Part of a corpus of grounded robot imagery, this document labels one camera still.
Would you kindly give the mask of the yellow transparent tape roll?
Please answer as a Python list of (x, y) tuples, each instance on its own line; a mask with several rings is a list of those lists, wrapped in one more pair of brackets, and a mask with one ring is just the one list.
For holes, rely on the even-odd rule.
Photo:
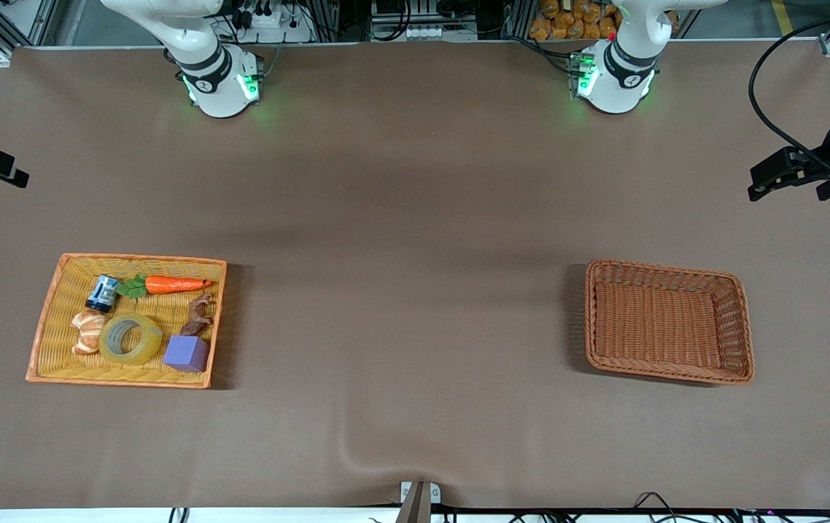
[[(122, 349), (122, 342), (130, 331), (139, 330), (136, 347), (129, 352)], [(120, 365), (144, 365), (155, 357), (161, 347), (163, 331), (153, 319), (139, 312), (123, 312), (109, 319), (99, 335), (99, 353), (104, 360)]]

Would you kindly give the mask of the small blue can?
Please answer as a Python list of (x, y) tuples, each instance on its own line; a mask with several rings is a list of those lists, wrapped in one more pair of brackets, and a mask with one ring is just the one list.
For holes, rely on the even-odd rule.
[(92, 292), (86, 298), (86, 308), (109, 314), (115, 307), (117, 291), (122, 283), (120, 279), (110, 277), (110, 275), (99, 275)]

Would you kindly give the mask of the toy croissant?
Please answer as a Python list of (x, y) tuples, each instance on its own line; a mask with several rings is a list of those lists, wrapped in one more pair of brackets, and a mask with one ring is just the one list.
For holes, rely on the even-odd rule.
[(70, 348), (74, 354), (89, 355), (99, 352), (99, 338), (108, 318), (102, 312), (85, 310), (70, 321), (78, 330), (77, 342)]

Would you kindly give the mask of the yellow wicker tray orange rim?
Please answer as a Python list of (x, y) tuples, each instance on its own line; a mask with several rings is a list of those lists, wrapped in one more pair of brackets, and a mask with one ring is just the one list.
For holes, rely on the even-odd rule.
[[(206, 389), (210, 384), (215, 346), (218, 338), (222, 296), (225, 293), (226, 261), (192, 257), (160, 257), (116, 253), (66, 253), (57, 263), (52, 284), (47, 291), (37, 325), (26, 380), (30, 383), (89, 385), (123, 385), (158, 388)], [(139, 312), (163, 331), (161, 347), (155, 357), (144, 365), (120, 365), (96, 354), (78, 355), (70, 348), (78, 341), (78, 330), (70, 321), (79, 312), (89, 310), (86, 298), (99, 275), (110, 275), (121, 281), (136, 275), (165, 275), (208, 279), (213, 285), (203, 291), (149, 295), (129, 300), (117, 295), (111, 319), (123, 312)], [(163, 364), (169, 338), (179, 335), (187, 321), (190, 301), (209, 293), (212, 304), (206, 312), (213, 324), (199, 335), (210, 347), (205, 372), (179, 372)], [(140, 331), (125, 335), (122, 349), (136, 347)]]

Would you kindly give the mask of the brown wicker basket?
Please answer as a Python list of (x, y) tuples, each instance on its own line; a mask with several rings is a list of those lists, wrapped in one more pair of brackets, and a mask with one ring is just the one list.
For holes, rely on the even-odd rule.
[(584, 340), (598, 370), (711, 385), (754, 380), (748, 301), (730, 272), (592, 259)]

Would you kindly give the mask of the orange toy carrot green leaves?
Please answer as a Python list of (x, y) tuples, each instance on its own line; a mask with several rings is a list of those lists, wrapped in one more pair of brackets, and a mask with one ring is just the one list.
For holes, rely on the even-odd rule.
[(116, 293), (129, 300), (138, 300), (149, 295), (166, 295), (203, 291), (213, 285), (208, 279), (189, 277), (166, 277), (165, 275), (136, 275), (117, 285)]

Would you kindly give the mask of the net bag of oranges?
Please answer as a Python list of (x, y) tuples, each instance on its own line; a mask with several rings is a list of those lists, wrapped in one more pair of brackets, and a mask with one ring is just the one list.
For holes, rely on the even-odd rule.
[(675, 36), (680, 13), (697, 10), (687, 0), (509, 0), (509, 31), (532, 42), (615, 39), (647, 31), (648, 38)]

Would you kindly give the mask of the brown toy horse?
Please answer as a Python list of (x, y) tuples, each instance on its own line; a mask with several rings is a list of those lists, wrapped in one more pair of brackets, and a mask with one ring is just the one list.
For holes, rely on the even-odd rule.
[(206, 328), (213, 324), (212, 316), (206, 312), (206, 309), (208, 309), (208, 306), (212, 302), (209, 293), (204, 293), (189, 302), (187, 307), (187, 321), (180, 328), (180, 336), (198, 337)]

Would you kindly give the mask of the purple foam block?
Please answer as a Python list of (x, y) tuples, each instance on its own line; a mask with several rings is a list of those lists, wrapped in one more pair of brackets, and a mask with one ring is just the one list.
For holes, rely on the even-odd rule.
[(173, 335), (169, 338), (163, 364), (179, 372), (205, 372), (210, 347), (199, 336)]

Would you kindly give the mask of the white power strip with plugs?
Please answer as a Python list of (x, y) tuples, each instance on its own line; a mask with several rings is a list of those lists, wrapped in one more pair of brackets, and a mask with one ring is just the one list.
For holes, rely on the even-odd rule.
[(241, 28), (236, 39), (242, 44), (279, 44), (318, 42), (318, 30), (306, 7), (299, 4), (266, 3), (244, 9), (238, 16)]

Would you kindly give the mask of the long white power strip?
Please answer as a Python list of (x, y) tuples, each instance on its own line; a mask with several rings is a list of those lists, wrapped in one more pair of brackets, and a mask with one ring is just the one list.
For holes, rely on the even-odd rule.
[(407, 41), (476, 41), (478, 34), (471, 25), (453, 24), (415, 24), (406, 28), (404, 39)]

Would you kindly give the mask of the brown table cover mat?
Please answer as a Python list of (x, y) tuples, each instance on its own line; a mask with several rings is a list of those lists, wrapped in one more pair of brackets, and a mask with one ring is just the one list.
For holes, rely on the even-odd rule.
[[(752, 203), (765, 41), (674, 41), (601, 115), (508, 43), (284, 49), (218, 120), (157, 49), (0, 68), (0, 508), (830, 508), (830, 202)], [(31, 384), (63, 253), (225, 259), (211, 387)], [(733, 272), (754, 380), (595, 370), (596, 258)]]

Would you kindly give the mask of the metal bracket at table edge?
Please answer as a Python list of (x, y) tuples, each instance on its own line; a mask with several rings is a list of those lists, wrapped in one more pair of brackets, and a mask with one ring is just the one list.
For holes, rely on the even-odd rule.
[(401, 482), (400, 502), (395, 523), (432, 523), (432, 509), (442, 502), (441, 487), (424, 480)]

